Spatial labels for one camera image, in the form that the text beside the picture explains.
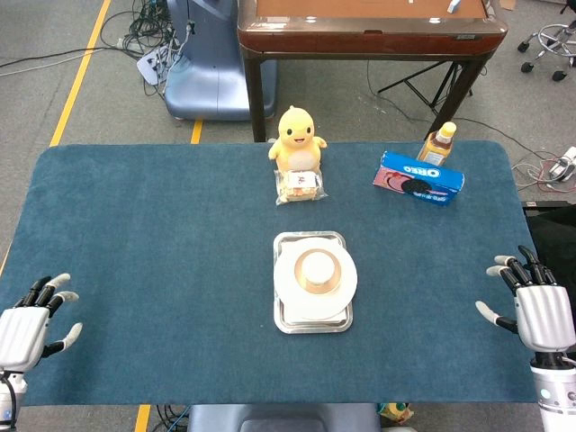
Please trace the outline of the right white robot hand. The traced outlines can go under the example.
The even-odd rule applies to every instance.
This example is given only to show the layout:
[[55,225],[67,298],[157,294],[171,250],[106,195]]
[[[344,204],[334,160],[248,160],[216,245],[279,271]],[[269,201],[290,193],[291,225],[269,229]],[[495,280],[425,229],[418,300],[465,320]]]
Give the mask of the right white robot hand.
[[476,310],[492,325],[519,336],[535,353],[565,353],[575,345],[572,307],[565,287],[528,247],[520,245],[521,262],[515,256],[498,255],[486,274],[500,278],[512,293],[516,317],[505,317],[485,302]]

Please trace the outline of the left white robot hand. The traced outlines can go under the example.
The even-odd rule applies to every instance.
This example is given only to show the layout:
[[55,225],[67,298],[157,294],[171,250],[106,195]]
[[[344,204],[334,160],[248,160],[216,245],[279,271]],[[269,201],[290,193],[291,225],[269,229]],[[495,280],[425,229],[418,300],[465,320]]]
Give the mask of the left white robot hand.
[[76,292],[60,287],[71,279],[63,273],[44,276],[11,308],[1,314],[1,371],[25,374],[43,359],[68,350],[78,340],[83,324],[74,324],[65,337],[46,342],[50,321],[59,307],[76,302]]

